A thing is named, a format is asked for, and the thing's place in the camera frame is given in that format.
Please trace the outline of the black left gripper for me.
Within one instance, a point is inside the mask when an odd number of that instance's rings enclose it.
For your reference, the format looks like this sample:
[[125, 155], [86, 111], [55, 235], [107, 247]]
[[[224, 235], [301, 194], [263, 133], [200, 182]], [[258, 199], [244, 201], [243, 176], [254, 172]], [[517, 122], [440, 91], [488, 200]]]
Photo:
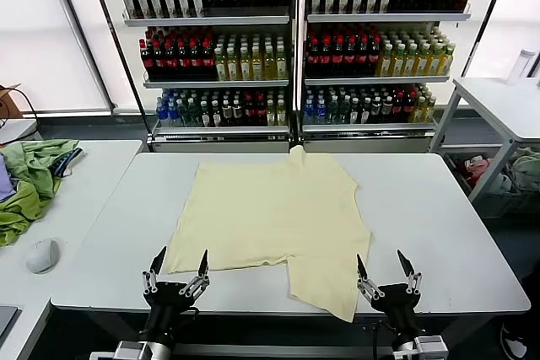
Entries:
[[142, 272], [144, 298], [150, 307], [148, 318], [144, 325], [145, 332], [172, 332], [187, 320], [186, 313], [194, 317], [198, 314], [195, 300], [192, 296], [201, 295], [210, 283], [208, 276], [208, 251], [205, 250], [197, 275], [187, 284], [183, 282], [158, 282], [157, 276], [163, 265], [167, 247], [153, 258], [147, 271]]

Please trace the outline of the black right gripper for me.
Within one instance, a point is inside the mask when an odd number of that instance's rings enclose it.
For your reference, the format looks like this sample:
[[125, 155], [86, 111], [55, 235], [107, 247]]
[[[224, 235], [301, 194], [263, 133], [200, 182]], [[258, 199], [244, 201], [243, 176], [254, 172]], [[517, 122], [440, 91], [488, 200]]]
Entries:
[[411, 261], [400, 251], [397, 256], [408, 280], [405, 283], [378, 287], [369, 277], [360, 254], [357, 254], [357, 287], [361, 294], [370, 301], [371, 308], [382, 312], [388, 324], [400, 335], [417, 335], [419, 326], [415, 307], [420, 300], [422, 273], [413, 269]]

